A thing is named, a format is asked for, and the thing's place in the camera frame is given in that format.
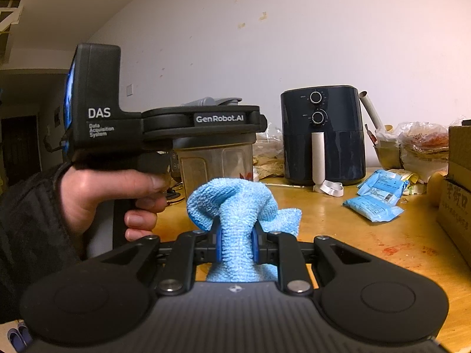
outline finger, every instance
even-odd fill
[[[124,215],[124,223],[129,228],[152,231],[157,222],[157,215],[144,210],[130,210]]]
[[[165,194],[159,192],[136,200],[136,207],[148,210],[150,212],[162,212],[167,206]]]
[[[164,191],[168,182],[164,175],[145,174],[136,170],[78,170],[78,189],[92,203],[112,199],[143,198]]]
[[[145,231],[145,230],[134,230],[132,228],[129,228],[126,230],[125,237],[128,242],[133,242],[134,240],[143,238],[144,236],[152,235],[152,232],[150,231]]]

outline person's arm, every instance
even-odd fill
[[[18,303],[29,284],[79,261],[57,189],[68,168],[33,175],[0,196],[0,323],[20,318]]]
[[[36,280],[79,262],[83,233],[99,203],[140,198],[125,215],[128,240],[151,233],[167,205],[168,182],[135,170],[77,170],[64,164],[0,196],[0,323],[20,318],[23,292]]]

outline wet wipes package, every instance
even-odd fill
[[[360,196],[369,195],[383,203],[394,206],[408,185],[409,181],[402,181],[400,176],[394,173],[376,170],[361,184],[358,194]]]
[[[343,205],[370,219],[372,222],[389,222],[404,212],[402,208],[386,204],[370,195],[348,199],[343,202]]]

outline dark door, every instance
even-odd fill
[[[41,171],[35,116],[2,119],[1,136],[8,186]]]

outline wooden table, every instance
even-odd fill
[[[285,183],[283,179],[265,179],[264,182]],[[404,212],[398,218],[373,225],[342,206],[345,199],[355,196],[355,186],[346,187],[342,198],[315,193],[308,188],[269,188],[280,208],[302,210],[299,240],[311,242],[316,235],[330,235],[441,285],[448,295],[450,311],[438,340],[451,352],[471,351],[471,271],[435,221],[437,209],[428,204],[424,195],[403,197],[408,202],[399,204]],[[188,219],[183,201],[159,214],[154,233],[166,242],[192,229],[195,226]],[[199,267],[196,279],[204,280],[207,270],[207,265]]]

